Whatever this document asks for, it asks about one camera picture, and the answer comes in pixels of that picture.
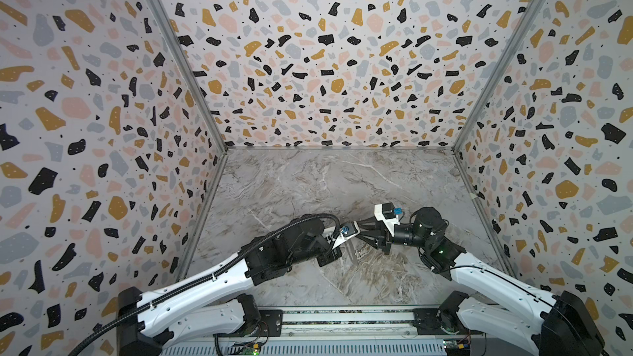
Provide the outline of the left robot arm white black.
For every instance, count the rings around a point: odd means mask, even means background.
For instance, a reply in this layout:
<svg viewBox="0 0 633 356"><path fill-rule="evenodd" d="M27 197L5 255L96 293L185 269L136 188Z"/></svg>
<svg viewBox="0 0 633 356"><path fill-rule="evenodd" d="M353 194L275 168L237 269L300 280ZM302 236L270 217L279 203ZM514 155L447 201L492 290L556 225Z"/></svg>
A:
<svg viewBox="0 0 633 356"><path fill-rule="evenodd" d="M305 215L262 237L200 274L158 290L131 287L119 295L116 328L119 355L159 355L183 334L177 324L211 303L280 278L294 265L319 265L341 257L340 247L355 236L355 224L343 225L332 214Z"/></svg>

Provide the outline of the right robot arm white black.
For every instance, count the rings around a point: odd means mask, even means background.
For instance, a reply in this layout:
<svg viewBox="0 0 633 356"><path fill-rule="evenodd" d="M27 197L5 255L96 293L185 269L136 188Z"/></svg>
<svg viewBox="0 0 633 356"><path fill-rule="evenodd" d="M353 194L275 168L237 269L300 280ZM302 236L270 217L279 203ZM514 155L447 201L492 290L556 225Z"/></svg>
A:
<svg viewBox="0 0 633 356"><path fill-rule="evenodd" d="M488 298L483 303L455 291L438 310L444 331L480 331L532 355L600 355L603 336L585 304L573 293L555 295L496 270L448 239L448 220L437 209L423 207L402 223L392 204L378 204L374 215L341 229L387 254L392 246L415 247L432 273Z"/></svg>

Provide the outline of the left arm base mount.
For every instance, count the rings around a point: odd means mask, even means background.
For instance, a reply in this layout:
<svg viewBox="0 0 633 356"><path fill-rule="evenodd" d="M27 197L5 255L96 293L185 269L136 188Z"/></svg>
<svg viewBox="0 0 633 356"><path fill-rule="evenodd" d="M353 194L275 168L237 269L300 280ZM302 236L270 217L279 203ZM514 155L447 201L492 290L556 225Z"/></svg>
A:
<svg viewBox="0 0 633 356"><path fill-rule="evenodd" d="M227 333L219 334L219 337L245 338L247 336L280 337L284 322L284 311L282 309L263 309L259 311L259 316Z"/></svg>

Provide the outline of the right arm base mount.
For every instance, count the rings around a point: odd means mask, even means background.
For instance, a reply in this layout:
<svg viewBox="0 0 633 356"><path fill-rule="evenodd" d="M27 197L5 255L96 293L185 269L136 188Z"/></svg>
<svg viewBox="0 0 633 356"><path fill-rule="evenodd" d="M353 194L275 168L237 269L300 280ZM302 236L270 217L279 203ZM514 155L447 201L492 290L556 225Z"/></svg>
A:
<svg viewBox="0 0 633 356"><path fill-rule="evenodd" d="M472 331L463 326L455 313L442 311L439 308L415 308L412 326L415 327L419 336L482 335L481 331Z"/></svg>

